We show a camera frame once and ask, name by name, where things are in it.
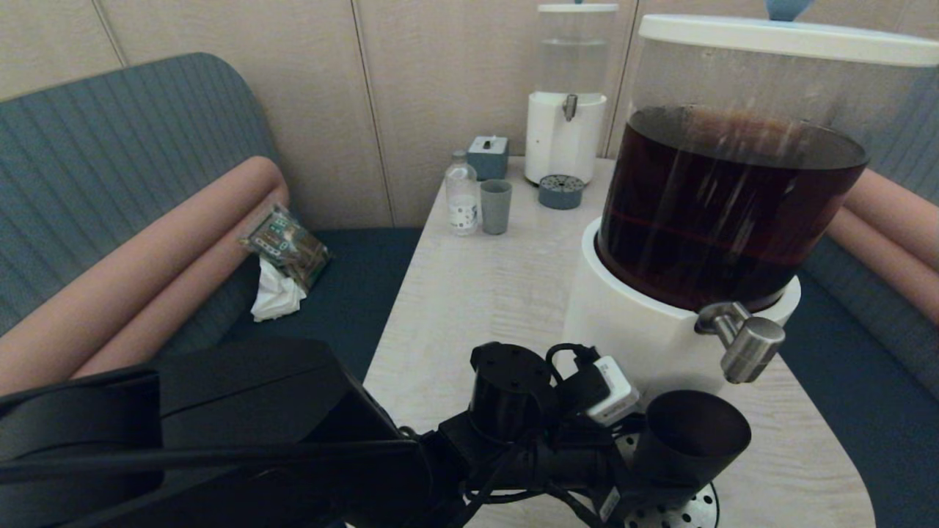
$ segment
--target water dispenser tap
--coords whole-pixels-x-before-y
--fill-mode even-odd
[[[731,383],[750,383],[776,355],[786,332],[767,318],[754,317],[737,302],[715,303],[698,312],[695,332],[716,334],[724,348],[720,367]]]
[[[562,109],[564,111],[564,118],[567,119],[568,123],[570,123],[571,119],[577,115],[577,95],[567,94],[567,97],[564,98]]]

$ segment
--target perforated metal plate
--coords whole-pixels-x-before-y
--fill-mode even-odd
[[[638,439],[638,435],[628,435],[617,440],[620,453],[626,460],[632,458]],[[716,528],[719,519],[717,493],[714,484],[708,484],[686,504],[636,509],[629,512],[623,521],[629,528]]]

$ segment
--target wall seam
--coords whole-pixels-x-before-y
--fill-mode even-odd
[[[620,102],[623,98],[623,86],[628,82],[626,74],[629,72],[629,52],[633,48],[633,39],[636,37],[636,29],[639,26],[639,10],[642,0],[636,0],[636,7],[633,10],[633,23],[629,28],[629,39],[626,40],[626,54],[623,62],[623,74],[620,76],[620,84],[616,90],[616,101],[613,103],[613,115],[610,116],[609,129],[607,130],[607,147],[603,151],[603,157],[609,158],[610,142],[613,140],[613,129],[616,128],[616,116],[620,111]]]
[[[111,24],[108,23],[107,14],[104,12],[104,8],[101,6],[100,0],[90,1],[91,6],[95,9],[95,14],[98,15],[98,22],[101,23],[101,28],[104,29],[104,35],[106,35],[108,41],[111,42],[111,49],[115,52],[117,62],[120,63],[121,68],[126,68],[128,66],[127,58],[124,56],[124,52],[120,49],[120,43],[117,42],[117,37],[115,37],[114,31],[111,29]]]
[[[372,115],[372,130],[375,134],[375,144],[378,149],[378,168],[381,170],[381,179],[385,184],[385,199],[388,202],[388,212],[392,216],[392,227],[397,227],[397,211],[394,208],[394,200],[392,200],[392,185],[388,178],[388,169],[385,166],[384,147],[382,146],[378,126],[378,112],[375,106],[375,97],[372,95],[372,76],[369,74],[368,61],[365,59],[365,40],[362,35],[361,15],[356,0],[349,0],[349,4],[352,7],[352,22],[355,25],[356,41],[359,42],[359,59],[362,60],[362,75],[365,78],[365,97],[368,99],[368,108]]]

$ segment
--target white wooden table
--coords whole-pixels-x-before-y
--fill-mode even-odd
[[[544,354],[561,341],[580,236],[601,214],[613,165],[598,160],[581,206],[563,211],[538,204],[524,159],[511,159],[509,229],[496,237],[452,235],[440,190],[365,378],[399,426],[423,432],[467,408],[473,347],[496,340]],[[782,358],[721,397],[753,428],[750,447],[715,482],[721,527],[874,525],[857,470]],[[539,497],[484,506],[469,526],[582,523]]]

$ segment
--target white dispenser base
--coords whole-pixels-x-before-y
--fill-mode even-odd
[[[667,391],[718,394],[732,387],[720,368],[720,340],[695,333],[698,314],[639,293],[603,265],[593,246],[600,222],[597,218],[588,225],[581,239],[562,341],[593,345],[600,355],[616,358],[642,393],[643,408]],[[776,304],[754,316],[784,325],[801,297],[802,287],[794,277]]]
[[[552,174],[593,179],[593,162],[600,143],[600,127],[607,97],[578,94],[574,118],[564,118],[567,94],[534,92],[529,95],[525,137],[525,178],[538,183]]]

